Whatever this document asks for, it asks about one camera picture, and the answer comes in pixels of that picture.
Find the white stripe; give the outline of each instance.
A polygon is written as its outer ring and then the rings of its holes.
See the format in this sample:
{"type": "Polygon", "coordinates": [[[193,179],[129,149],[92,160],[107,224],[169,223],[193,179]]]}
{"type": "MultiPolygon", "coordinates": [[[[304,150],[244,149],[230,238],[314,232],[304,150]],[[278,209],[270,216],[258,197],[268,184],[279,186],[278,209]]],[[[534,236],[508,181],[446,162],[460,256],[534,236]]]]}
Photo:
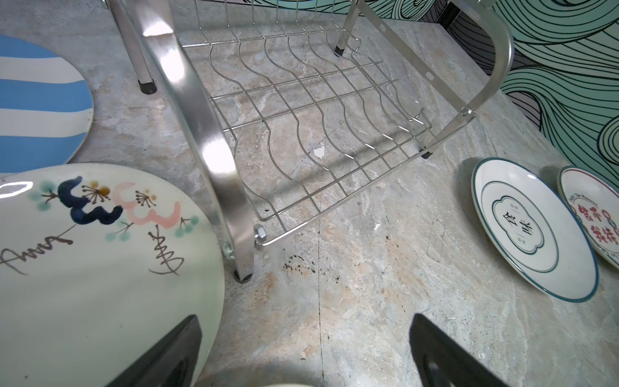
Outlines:
{"type": "Polygon", "coordinates": [[[0,56],[0,79],[68,84],[84,77],[66,60],[57,58],[9,58],[0,56]]]}
{"type": "Polygon", "coordinates": [[[0,109],[0,136],[69,137],[88,131],[92,109],[63,113],[0,109]]]}

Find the white spot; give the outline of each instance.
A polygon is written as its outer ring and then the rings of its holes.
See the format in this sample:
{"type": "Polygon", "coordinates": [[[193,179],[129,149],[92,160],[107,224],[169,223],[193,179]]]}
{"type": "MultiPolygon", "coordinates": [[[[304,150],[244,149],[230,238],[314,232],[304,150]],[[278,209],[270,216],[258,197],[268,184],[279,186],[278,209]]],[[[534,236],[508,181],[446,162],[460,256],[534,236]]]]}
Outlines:
{"type": "Polygon", "coordinates": [[[324,145],[321,146],[320,148],[314,149],[314,155],[319,159],[323,158],[324,157],[324,145]]]}

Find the blue stripe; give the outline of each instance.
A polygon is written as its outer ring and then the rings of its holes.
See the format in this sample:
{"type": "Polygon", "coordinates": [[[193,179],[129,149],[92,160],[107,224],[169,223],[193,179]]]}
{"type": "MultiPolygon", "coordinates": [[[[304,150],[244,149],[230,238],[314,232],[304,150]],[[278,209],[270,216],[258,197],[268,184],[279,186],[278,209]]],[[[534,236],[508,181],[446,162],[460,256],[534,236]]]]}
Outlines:
{"type": "Polygon", "coordinates": [[[0,173],[18,173],[69,161],[86,133],[71,137],[0,136],[0,173]]]}
{"type": "Polygon", "coordinates": [[[10,58],[55,58],[58,55],[25,40],[0,35],[0,56],[10,58]]]}
{"type": "Polygon", "coordinates": [[[0,108],[41,111],[82,111],[92,108],[85,80],[48,84],[0,79],[0,108]]]}

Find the wire rack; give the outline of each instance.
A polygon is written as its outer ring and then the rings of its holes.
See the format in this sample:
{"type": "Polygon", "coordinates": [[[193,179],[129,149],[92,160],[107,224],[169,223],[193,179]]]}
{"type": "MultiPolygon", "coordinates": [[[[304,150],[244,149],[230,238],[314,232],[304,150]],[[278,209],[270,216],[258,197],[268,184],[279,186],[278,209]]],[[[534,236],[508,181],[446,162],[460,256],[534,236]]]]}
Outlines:
{"type": "Polygon", "coordinates": [[[299,0],[286,2],[293,10],[279,2],[266,8],[254,0],[251,7],[194,0],[197,27],[188,32],[175,29],[168,0],[105,2],[141,90],[157,89],[142,48],[163,81],[219,210],[228,241],[223,252],[235,260],[240,282],[252,276],[254,248],[429,157],[499,89],[513,58],[513,39],[492,0],[452,0],[487,31],[496,50],[490,79],[469,103],[365,0],[351,1],[343,22],[317,12],[317,5],[300,12],[299,0]],[[415,85],[393,77],[379,50],[353,34],[360,13],[395,49],[395,60],[411,64],[456,110],[445,127],[432,127],[415,85]]]}
{"type": "Polygon", "coordinates": [[[363,54],[361,39],[350,36],[345,54],[334,54],[329,41],[344,29],[332,16],[325,24],[314,9],[303,24],[297,8],[294,20],[284,21],[280,15],[291,12],[276,6],[275,23],[259,25],[252,3],[251,23],[235,28],[235,5],[221,5],[226,26],[209,33],[195,3],[205,42],[183,48],[215,103],[256,219],[272,239],[437,141],[423,108],[411,113],[404,106],[397,79],[363,54]]]}

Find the wire shelf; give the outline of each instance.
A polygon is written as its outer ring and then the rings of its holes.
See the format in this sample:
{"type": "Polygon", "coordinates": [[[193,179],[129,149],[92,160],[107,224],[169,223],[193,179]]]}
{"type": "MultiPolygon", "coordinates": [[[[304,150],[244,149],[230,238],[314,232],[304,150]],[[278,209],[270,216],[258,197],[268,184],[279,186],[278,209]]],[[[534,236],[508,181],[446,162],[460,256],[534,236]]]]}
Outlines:
{"type": "MultiPolygon", "coordinates": [[[[233,27],[232,6],[221,5],[226,27],[200,28],[204,42],[183,48],[215,104],[255,218],[270,239],[437,141],[424,109],[404,106],[397,79],[363,53],[359,38],[350,36],[344,55],[334,54],[334,40],[347,32],[332,17],[325,24],[314,13],[303,23],[296,11],[284,22],[285,11],[275,7],[275,23],[259,25],[252,7],[251,21],[233,27]]],[[[196,14],[199,20],[197,3],[196,14]]]]}

